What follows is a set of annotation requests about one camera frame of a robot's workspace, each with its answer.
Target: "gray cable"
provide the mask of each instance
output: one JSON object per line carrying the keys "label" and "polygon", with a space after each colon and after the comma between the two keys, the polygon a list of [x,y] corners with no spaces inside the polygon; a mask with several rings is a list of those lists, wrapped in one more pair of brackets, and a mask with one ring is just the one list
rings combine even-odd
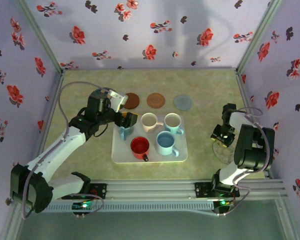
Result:
{"label": "gray cable", "polygon": [[246,197],[249,195],[249,193],[250,193],[250,188],[249,187],[247,187],[247,186],[240,186],[240,185],[237,185],[236,184],[236,180],[238,180],[239,178],[241,178],[242,176],[244,176],[245,174],[256,174],[256,173],[259,173],[259,172],[262,172],[262,171],[264,171],[266,168],[267,168],[267,166],[268,166],[268,164],[269,164],[269,161],[270,161],[270,146],[269,146],[269,141],[268,141],[268,139],[267,139],[267,136],[266,136],[266,134],[265,134],[265,132],[262,130],[262,128],[261,128],[261,126],[257,123],[257,122],[254,122],[253,120],[252,120],[252,118],[250,118],[248,115],[245,115],[244,116],[250,123],[252,123],[253,125],[255,125],[259,130],[260,130],[260,132],[261,132],[261,134],[262,134],[262,137],[263,137],[263,139],[264,139],[264,142],[265,142],[265,148],[266,148],[266,157],[265,157],[265,163],[264,163],[264,165],[263,165],[263,167],[262,168],[260,168],[260,169],[258,169],[258,170],[256,170],[256,171],[244,171],[244,172],[242,172],[242,173],[240,173],[239,175],[237,175],[234,179],[233,179],[233,181],[232,181],[232,183],[233,183],[233,185],[235,186],[235,187],[237,187],[237,188],[239,188],[239,189],[246,189],[246,190],[248,190],[248,192],[242,197],[242,199],[233,207],[233,209],[231,209],[230,211],[227,211],[227,212],[225,212],[225,213],[222,213],[221,215],[228,215],[229,213],[231,213],[231,212],[233,212],[241,203],[242,203],[242,201],[244,200],[244,199],[246,199]]}
{"label": "gray cable", "polygon": [[[86,81],[74,81],[74,82],[70,82],[66,85],[64,85],[61,90],[60,90],[60,93],[58,94],[58,98],[57,98],[57,103],[58,103],[58,107],[60,109],[60,112],[61,114],[63,115],[64,119],[65,119],[65,123],[66,123],[66,129],[65,129],[65,133],[63,135],[63,139],[68,135],[69,133],[69,121],[68,121],[68,118],[65,114],[65,112],[63,111],[62,107],[61,107],[61,103],[60,103],[60,97],[61,97],[61,93],[63,92],[63,90],[70,86],[70,85],[73,85],[73,84],[87,84],[87,85],[91,85],[91,86],[94,86],[96,87],[97,89],[101,89],[100,86],[98,85],[95,85],[93,83],[90,83],[90,82],[86,82]],[[25,220],[27,219],[30,214],[32,213],[32,210],[30,210],[27,215],[26,215],[26,198],[27,198],[27,194],[28,194],[28,187],[29,187],[29,181],[30,181],[30,178],[31,176],[34,174],[34,172],[36,171],[36,169],[38,168],[39,164],[41,164],[45,158],[51,153],[53,152],[61,143],[63,143],[63,140],[60,140],[53,148],[51,148],[46,154],[44,154],[42,156],[42,158],[35,164],[35,166],[33,167],[33,169],[31,170],[31,172],[29,173],[28,177],[26,178],[25,180],[25,183],[24,183],[24,187],[23,187],[23,194],[22,194],[22,208],[21,208],[21,212],[22,212],[22,218]]]}
{"label": "gray cable", "polygon": [[86,196],[86,197],[94,197],[94,198],[97,198],[97,199],[100,199],[101,200],[101,202],[102,202],[102,205],[98,208],[98,209],[96,209],[96,210],[94,210],[94,211],[92,211],[92,212],[89,212],[88,214],[86,214],[86,215],[91,215],[91,214],[95,214],[96,212],[98,212],[98,211],[100,211],[101,209],[103,209],[104,207],[105,207],[105,201],[103,200],[103,198],[102,197],[100,197],[100,196],[97,196],[97,195],[94,195],[94,194],[81,194],[81,193],[73,193],[73,194],[70,194],[70,196],[72,197],[72,196]]}
{"label": "gray cable", "polygon": [[260,110],[257,107],[253,107],[253,106],[246,106],[246,107],[239,108],[238,110],[236,110],[236,112],[239,112],[241,110],[246,110],[246,109],[255,109],[255,110],[258,110],[260,112],[260,115],[255,115],[255,114],[252,114],[252,113],[245,112],[246,114],[249,114],[253,117],[261,117],[264,114],[264,112],[262,110]]}

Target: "wall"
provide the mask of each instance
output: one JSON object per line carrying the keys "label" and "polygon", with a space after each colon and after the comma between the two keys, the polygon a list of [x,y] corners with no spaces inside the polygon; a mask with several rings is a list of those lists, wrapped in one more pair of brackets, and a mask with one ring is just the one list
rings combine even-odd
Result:
{"label": "wall", "polygon": [[272,170],[284,181],[300,231],[300,0],[284,1],[247,67],[245,92],[275,129]]}
{"label": "wall", "polygon": [[18,162],[24,165],[34,157],[56,77],[23,13],[13,2],[1,0],[0,232],[11,207],[10,172]]}
{"label": "wall", "polygon": [[237,67],[270,2],[25,1],[68,69]]}

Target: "blue mug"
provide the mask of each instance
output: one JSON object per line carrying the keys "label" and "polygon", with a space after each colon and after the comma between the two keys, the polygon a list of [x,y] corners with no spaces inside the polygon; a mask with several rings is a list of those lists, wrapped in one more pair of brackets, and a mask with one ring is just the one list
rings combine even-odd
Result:
{"label": "blue mug", "polygon": [[133,126],[124,128],[123,126],[121,126],[120,128],[120,138],[122,140],[126,140],[127,136],[131,135],[133,133]]}
{"label": "blue mug", "polygon": [[175,147],[175,137],[169,131],[162,131],[156,136],[156,151],[163,156],[174,154],[179,156],[179,150]]}
{"label": "blue mug", "polygon": [[172,134],[184,134],[185,130],[180,126],[181,117],[176,113],[169,113],[164,117],[164,128]]}

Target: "brown coaster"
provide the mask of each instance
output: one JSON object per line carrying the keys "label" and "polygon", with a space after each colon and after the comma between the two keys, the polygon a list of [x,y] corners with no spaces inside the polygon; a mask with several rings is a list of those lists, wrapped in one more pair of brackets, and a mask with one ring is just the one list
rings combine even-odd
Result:
{"label": "brown coaster", "polygon": [[128,100],[125,102],[125,109],[135,109],[138,107],[140,103],[140,99],[137,94],[129,92],[126,94],[128,96]]}
{"label": "brown coaster", "polygon": [[146,103],[153,109],[159,109],[166,103],[166,99],[160,93],[152,93],[146,99]]}

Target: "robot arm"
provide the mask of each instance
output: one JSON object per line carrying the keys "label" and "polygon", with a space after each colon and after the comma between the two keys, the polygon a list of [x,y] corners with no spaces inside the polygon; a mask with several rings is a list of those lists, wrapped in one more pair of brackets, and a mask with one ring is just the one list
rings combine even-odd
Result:
{"label": "robot arm", "polygon": [[99,130],[100,125],[114,122],[119,127],[131,127],[138,116],[130,112],[123,116],[119,110],[126,103],[128,96],[121,95],[111,89],[107,92],[95,90],[88,98],[87,107],[82,108],[77,116],[69,122],[62,135],[42,154],[30,161],[26,166],[17,164],[11,171],[10,197],[22,203],[25,182],[28,175],[36,167],[29,180],[26,206],[36,213],[42,212],[51,201],[75,194],[87,193],[90,179],[83,174],[73,172],[70,176],[51,180],[60,165],[78,147],[83,145]]}
{"label": "robot arm", "polygon": [[[222,126],[217,125],[211,135],[213,140],[223,143],[229,147],[238,135],[238,141],[234,151],[234,161],[226,168],[219,169],[212,177],[212,189],[219,193],[231,193],[234,190],[235,181],[246,177],[250,173],[261,169],[267,160],[267,149],[265,139],[260,130],[246,118],[246,113],[237,111],[236,105],[228,103],[223,107]],[[269,143],[269,162],[265,170],[270,169],[273,160],[275,131],[272,128],[262,127]]]}

